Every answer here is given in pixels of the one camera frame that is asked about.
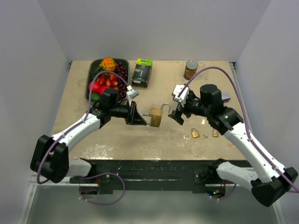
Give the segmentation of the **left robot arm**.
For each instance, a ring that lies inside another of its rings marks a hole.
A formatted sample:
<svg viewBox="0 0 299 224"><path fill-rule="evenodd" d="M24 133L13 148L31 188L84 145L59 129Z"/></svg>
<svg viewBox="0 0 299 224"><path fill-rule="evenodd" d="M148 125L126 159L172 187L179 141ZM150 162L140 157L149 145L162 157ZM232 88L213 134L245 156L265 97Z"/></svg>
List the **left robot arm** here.
<svg viewBox="0 0 299 224"><path fill-rule="evenodd" d="M126 97L119 100L117 90L104 90L100 99L89 103L81 119L67 129L52 136L42 135L36 143L30 169L53 183L65 177L81 177L86 183L96 180L97 172L85 159L71 160L70 151L85 137L101 129L112 117L123 118L127 125L145 126L147 122L139 114L133 99L139 95L137 90L127 87Z"/></svg>

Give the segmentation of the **silver keys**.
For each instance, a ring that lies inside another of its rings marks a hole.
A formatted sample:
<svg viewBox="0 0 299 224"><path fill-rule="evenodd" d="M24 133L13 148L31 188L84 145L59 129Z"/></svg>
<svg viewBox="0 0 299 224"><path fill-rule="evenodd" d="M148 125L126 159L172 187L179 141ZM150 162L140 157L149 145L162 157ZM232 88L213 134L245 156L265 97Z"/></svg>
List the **silver keys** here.
<svg viewBox="0 0 299 224"><path fill-rule="evenodd" d="M182 135L182 134L181 134L180 136L184 138L185 143L187 143L188 140L190 139L189 135Z"/></svg>

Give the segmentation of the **small brass padlock with key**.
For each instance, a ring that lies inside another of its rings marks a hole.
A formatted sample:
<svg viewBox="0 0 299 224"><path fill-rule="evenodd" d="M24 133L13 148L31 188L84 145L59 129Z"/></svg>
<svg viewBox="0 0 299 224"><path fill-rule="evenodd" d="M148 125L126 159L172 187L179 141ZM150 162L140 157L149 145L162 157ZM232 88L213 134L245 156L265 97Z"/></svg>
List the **small brass padlock with key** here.
<svg viewBox="0 0 299 224"><path fill-rule="evenodd" d="M197 128L195 128L195 127L191 129L191 134L192 134L193 138L200 137L200 133L198 132Z"/></svg>

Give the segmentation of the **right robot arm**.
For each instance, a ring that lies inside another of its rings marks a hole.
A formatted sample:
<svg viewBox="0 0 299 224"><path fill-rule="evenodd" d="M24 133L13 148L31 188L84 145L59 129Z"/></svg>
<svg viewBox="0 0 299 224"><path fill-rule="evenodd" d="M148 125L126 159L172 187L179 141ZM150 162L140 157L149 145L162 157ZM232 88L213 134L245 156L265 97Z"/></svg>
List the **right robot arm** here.
<svg viewBox="0 0 299 224"><path fill-rule="evenodd" d="M168 116L184 123L182 115L205 117L209 125L223 135L242 153L253 170L238 167L218 159L210 165L208 178L213 183L227 180L251 191L263 206L270 207L288 192L298 177L293 168L286 168L278 162L246 128L245 121L238 112L224 105L222 93L214 84L205 84L197 97L186 85L177 84L172 92L177 103Z"/></svg>

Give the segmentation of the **long shackle brass padlock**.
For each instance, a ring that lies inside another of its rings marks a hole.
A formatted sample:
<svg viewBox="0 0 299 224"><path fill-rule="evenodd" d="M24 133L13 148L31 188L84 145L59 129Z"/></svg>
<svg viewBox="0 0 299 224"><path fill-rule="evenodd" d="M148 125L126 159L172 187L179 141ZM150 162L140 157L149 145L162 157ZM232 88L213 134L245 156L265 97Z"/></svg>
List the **long shackle brass padlock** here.
<svg viewBox="0 0 299 224"><path fill-rule="evenodd" d="M213 137L219 137L219 132L217 130L213 129L212 135L213 135Z"/></svg>

